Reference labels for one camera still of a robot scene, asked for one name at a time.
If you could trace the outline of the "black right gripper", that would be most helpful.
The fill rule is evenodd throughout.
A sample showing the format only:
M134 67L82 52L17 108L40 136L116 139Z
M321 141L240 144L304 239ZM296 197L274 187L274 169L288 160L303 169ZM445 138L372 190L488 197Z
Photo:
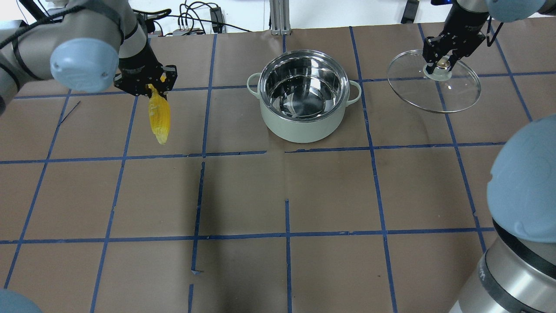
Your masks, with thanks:
M485 22L486 6L469 8L467 4L453 4L441 33L424 40L425 72L432 75L439 59L450 53L447 71L451 72L458 61L470 56L485 41L481 31Z

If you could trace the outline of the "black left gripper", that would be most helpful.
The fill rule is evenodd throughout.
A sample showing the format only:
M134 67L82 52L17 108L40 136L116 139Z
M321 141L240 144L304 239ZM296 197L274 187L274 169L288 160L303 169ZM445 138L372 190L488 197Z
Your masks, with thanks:
M153 84L160 96L167 100L178 77L175 65L163 66L156 58L149 43L134 56L119 59L119 73L114 77L114 87L138 97L150 97L148 84Z

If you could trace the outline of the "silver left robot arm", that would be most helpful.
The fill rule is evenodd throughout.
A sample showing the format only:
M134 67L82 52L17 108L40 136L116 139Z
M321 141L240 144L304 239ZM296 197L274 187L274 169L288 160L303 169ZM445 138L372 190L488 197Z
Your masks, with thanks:
M114 85L135 97L162 97L176 78L175 65L158 61L126 0L71 0L36 23L1 29L2 112L33 81L55 79L87 93Z

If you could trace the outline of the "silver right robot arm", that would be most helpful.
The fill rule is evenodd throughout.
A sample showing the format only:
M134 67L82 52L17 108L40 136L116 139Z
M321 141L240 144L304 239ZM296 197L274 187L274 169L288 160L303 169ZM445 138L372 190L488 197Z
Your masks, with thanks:
M500 23L555 14L553 0L453 0L442 32L424 40L429 77L452 70ZM487 200L497 238L451 307L452 313L553 313L556 309L556 117L516 132L493 163Z

